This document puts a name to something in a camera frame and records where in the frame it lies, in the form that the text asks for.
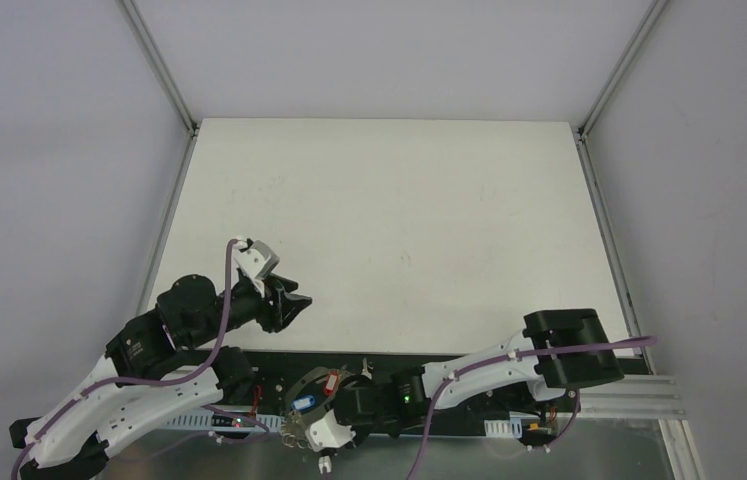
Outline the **large steel keyring plate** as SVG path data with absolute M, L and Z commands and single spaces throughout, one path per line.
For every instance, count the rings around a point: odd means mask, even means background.
M 346 367 L 315 367 L 304 374 L 285 393 L 282 444 L 321 455 L 336 455 L 341 449 L 359 447 L 372 428 L 340 426 L 330 411 L 335 396 L 346 387 L 371 383 L 372 374 L 367 367 L 361 372 Z

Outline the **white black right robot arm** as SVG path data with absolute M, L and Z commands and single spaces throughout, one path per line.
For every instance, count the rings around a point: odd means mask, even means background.
M 306 435 L 317 449 L 337 449 L 373 432 L 430 431 L 436 412 L 511 385 L 522 405 L 539 410 L 568 392 L 623 379 L 615 353 L 629 345 L 609 341 L 593 309 L 533 312 L 520 332 L 478 352 L 404 369 L 384 383 L 348 381 Z

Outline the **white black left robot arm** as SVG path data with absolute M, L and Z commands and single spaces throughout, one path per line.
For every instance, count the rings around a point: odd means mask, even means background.
M 125 446 L 181 413 L 246 402 L 255 372 L 240 348 L 223 345 L 225 334 L 250 321 L 279 333 L 313 302 L 293 280 L 270 274 L 264 284 L 259 292 L 241 277 L 219 293 L 202 275 L 176 280 L 107 343 L 58 407 L 11 424 L 20 451 L 12 478 L 91 479 Z

